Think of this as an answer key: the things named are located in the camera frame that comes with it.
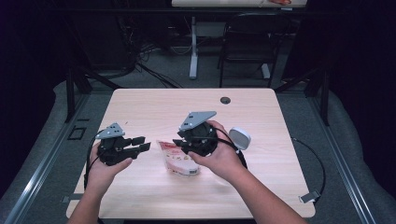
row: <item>desk leg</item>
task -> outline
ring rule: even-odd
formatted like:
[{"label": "desk leg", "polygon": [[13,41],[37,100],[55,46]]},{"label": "desk leg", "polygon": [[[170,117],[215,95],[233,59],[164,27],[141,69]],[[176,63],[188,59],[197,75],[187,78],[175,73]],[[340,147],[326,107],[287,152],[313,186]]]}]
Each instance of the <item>desk leg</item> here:
[{"label": "desk leg", "polygon": [[306,86],[304,93],[306,97],[315,97],[321,87],[320,95],[320,116],[326,126],[329,126],[328,108],[329,108],[329,76],[331,70],[319,71],[312,77]]},{"label": "desk leg", "polygon": [[190,79],[197,78],[197,67],[198,67],[198,53],[197,53],[197,34],[195,26],[195,17],[191,20],[191,64],[190,64]]},{"label": "desk leg", "polygon": [[270,78],[271,77],[271,73],[270,73],[270,69],[268,68],[268,63],[264,63],[262,65],[262,78]]},{"label": "desk leg", "polygon": [[84,74],[77,69],[70,68],[66,76],[67,118],[65,123],[68,123],[76,113],[75,84],[82,94],[90,94],[92,91],[92,86]]}]

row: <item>fingers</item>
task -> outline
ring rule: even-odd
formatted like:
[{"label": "fingers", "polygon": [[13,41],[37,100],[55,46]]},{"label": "fingers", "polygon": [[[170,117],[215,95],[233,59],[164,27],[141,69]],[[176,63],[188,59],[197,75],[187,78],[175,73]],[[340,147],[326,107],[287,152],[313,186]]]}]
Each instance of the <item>fingers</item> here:
[{"label": "fingers", "polygon": [[219,124],[217,121],[215,120],[208,120],[207,121],[208,124],[212,125],[215,129],[218,129],[217,134],[218,134],[218,138],[222,138],[222,139],[228,139],[226,135],[224,135],[225,133],[227,133],[224,130],[224,126],[222,126],[221,124]]},{"label": "fingers", "polygon": [[[98,157],[97,152],[98,152],[99,145],[100,145],[100,142],[96,143],[92,147],[92,150],[91,150],[91,162],[93,162]],[[120,171],[122,171],[125,168],[127,168],[131,163],[132,163],[132,158],[127,158],[124,161],[121,161],[121,162],[119,162],[119,163],[117,163],[117,164],[115,164],[113,166],[110,166],[110,167],[111,167],[111,170],[116,175]]]},{"label": "fingers", "polygon": [[189,151],[189,156],[192,158],[193,161],[195,161],[195,163],[205,165],[205,157],[202,157],[192,151]]}]

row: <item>chair leg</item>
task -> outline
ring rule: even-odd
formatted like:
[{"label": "chair leg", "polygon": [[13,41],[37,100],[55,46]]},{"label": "chair leg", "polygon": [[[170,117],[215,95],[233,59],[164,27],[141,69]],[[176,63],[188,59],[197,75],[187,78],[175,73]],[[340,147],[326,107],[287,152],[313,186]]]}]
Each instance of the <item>chair leg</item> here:
[{"label": "chair leg", "polygon": [[219,60],[218,60],[218,69],[220,68],[220,62],[221,62],[221,55],[219,56]]},{"label": "chair leg", "polygon": [[222,79],[223,79],[223,72],[224,72],[224,60],[220,59],[220,61],[219,61],[219,66],[220,66],[220,81],[219,81],[219,87],[222,88]]},{"label": "chair leg", "polygon": [[272,83],[272,79],[274,77],[274,72],[275,72],[275,66],[276,66],[276,61],[274,61],[272,64],[270,79],[268,80],[267,88],[271,88],[271,83]]}]

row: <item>table leg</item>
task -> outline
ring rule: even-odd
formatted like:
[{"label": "table leg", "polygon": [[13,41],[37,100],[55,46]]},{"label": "table leg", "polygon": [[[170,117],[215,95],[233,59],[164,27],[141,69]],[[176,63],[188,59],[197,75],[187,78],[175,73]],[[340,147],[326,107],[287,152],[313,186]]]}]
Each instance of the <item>table leg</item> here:
[{"label": "table leg", "polygon": [[264,63],[262,65],[262,78],[270,78],[271,73],[270,73],[270,69],[268,68],[268,64]]},{"label": "table leg", "polygon": [[198,53],[197,53],[197,34],[196,34],[195,17],[191,20],[191,64],[190,64],[190,79],[197,78],[198,67]]}]

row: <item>wire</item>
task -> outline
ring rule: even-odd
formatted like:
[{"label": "wire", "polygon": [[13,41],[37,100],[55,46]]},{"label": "wire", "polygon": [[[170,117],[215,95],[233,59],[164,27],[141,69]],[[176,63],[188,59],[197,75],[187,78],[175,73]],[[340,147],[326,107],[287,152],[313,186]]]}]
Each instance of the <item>wire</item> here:
[{"label": "wire", "polygon": [[123,71],[121,71],[118,74],[113,74],[113,75],[101,75],[101,77],[105,77],[107,79],[112,79],[112,78],[116,78],[116,77],[125,77],[126,75],[132,73],[134,71],[134,66],[130,67],[130,68],[126,68]]},{"label": "wire", "polygon": [[178,51],[175,50],[175,48],[176,48],[176,47],[171,47],[170,49],[171,49],[175,54],[183,55],[183,54],[186,54],[186,53],[190,52],[190,50],[191,50],[191,48],[192,48],[192,45],[189,45],[188,47],[185,47],[185,48],[188,48],[188,49],[185,50],[185,51],[183,51],[183,52],[178,52]]},{"label": "wire", "polygon": [[165,88],[167,88],[168,86],[170,86],[172,88],[183,88],[180,84],[178,84],[176,81],[174,81],[169,76],[160,74],[158,72],[154,72],[151,69],[147,68],[142,63],[136,63],[136,65],[139,65],[139,67],[141,67],[143,70],[148,72],[150,75],[152,75],[152,76],[156,77],[157,79],[159,79],[161,81],[161,83],[165,86]]},{"label": "wire", "polygon": [[145,62],[145,63],[148,62],[150,53],[152,51],[154,51],[155,49],[157,49],[157,48],[154,44],[147,44],[146,46],[142,46],[140,53],[137,55],[137,61]]},{"label": "wire", "polygon": [[243,164],[246,168],[248,168],[248,164],[247,164],[247,161],[245,160],[244,153],[242,152],[241,149],[239,149],[239,148],[235,145],[235,143],[234,143],[233,140],[230,138],[230,136],[228,136],[228,134],[227,134],[226,132],[224,132],[223,130],[221,130],[221,129],[218,129],[218,128],[215,128],[215,127],[213,127],[213,129],[215,129],[216,131],[219,131],[219,132],[221,132],[221,133],[223,133],[224,135],[227,136],[228,140],[230,140],[230,142],[235,146],[234,149],[236,149],[236,154],[238,155],[239,160],[242,162],[242,164]]},{"label": "wire", "polygon": [[[309,145],[307,145],[306,143],[300,141],[299,139],[297,139],[297,138],[295,138],[295,137],[292,137],[291,140],[293,140],[293,141],[295,141],[295,142],[298,142],[298,143],[300,143],[301,145],[303,145],[303,146],[305,146],[306,148],[308,148],[308,149],[315,155],[315,157],[318,159],[318,162],[320,163],[320,166],[321,166],[321,169],[322,169],[322,176],[323,176],[322,186],[321,186],[320,191],[319,191],[319,195],[322,195],[322,194],[323,194],[323,190],[324,190],[324,188],[325,188],[325,186],[326,186],[326,171],[325,171],[325,168],[324,168],[324,165],[323,165],[322,160],[320,159],[320,157],[318,156],[318,154],[315,152],[315,150],[314,150],[312,147],[310,147]],[[317,202],[319,201],[319,199],[320,199],[320,197],[317,198],[317,199],[314,201],[314,204],[317,203]]]},{"label": "wire", "polygon": [[90,145],[88,147],[88,151],[87,151],[87,160],[86,160],[86,165],[85,165],[85,175],[84,175],[84,189],[87,188],[87,184],[88,184],[88,176],[91,170],[91,167],[93,165],[94,162],[97,161],[97,159],[103,154],[99,155],[98,157],[96,157],[96,159],[90,164],[91,161],[91,152],[92,152],[92,147],[93,147],[93,143],[95,141],[95,136],[92,138]]},{"label": "wire", "polygon": [[187,25],[187,27],[189,28],[190,34],[192,34],[192,31],[191,31],[190,25],[189,25],[189,23],[187,22],[187,19],[186,19],[186,17],[183,17],[183,19],[184,19],[184,22],[186,22],[186,25]]}]

